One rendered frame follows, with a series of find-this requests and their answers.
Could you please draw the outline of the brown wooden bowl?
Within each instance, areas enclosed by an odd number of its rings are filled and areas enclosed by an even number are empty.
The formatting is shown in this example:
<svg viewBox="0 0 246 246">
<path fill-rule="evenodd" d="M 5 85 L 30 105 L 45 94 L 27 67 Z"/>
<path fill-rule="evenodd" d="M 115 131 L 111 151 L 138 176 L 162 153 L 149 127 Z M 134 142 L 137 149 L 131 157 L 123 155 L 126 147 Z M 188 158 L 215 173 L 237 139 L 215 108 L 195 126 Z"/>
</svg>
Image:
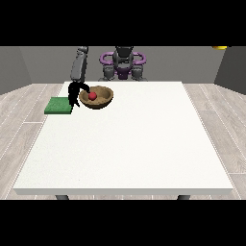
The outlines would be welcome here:
<svg viewBox="0 0 246 246">
<path fill-rule="evenodd" d="M 100 110 L 106 107 L 113 98 L 113 91 L 106 86 L 92 86 L 90 92 L 96 94 L 94 100 L 88 98 L 88 93 L 85 90 L 80 92 L 79 99 L 86 107 L 93 110 Z"/>
</svg>

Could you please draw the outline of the green square pad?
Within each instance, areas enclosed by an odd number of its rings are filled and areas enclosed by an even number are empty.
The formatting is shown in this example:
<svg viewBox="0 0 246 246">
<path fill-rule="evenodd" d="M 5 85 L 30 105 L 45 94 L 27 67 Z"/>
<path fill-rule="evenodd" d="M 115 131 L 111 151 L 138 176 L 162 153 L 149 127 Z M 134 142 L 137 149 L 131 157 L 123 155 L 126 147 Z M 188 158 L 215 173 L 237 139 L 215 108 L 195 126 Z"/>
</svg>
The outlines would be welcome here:
<svg viewBox="0 0 246 246">
<path fill-rule="evenodd" d="M 45 114 L 70 114 L 72 108 L 67 97 L 51 97 L 45 110 Z"/>
</svg>

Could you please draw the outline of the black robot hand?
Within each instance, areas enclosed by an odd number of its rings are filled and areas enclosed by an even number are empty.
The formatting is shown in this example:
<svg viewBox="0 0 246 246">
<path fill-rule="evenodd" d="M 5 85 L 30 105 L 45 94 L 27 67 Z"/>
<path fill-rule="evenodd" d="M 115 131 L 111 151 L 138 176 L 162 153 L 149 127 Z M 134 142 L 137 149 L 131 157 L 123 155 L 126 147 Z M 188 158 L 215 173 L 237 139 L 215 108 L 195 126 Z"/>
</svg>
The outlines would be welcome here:
<svg viewBox="0 0 246 246">
<path fill-rule="evenodd" d="M 72 82 L 68 87 L 68 101 L 71 107 L 75 105 L 79 106 L 78 96 L 80 89 L 85 90 L 87 93 L 90 93 L 90 88 L 84 83 Z"/>
</svg>

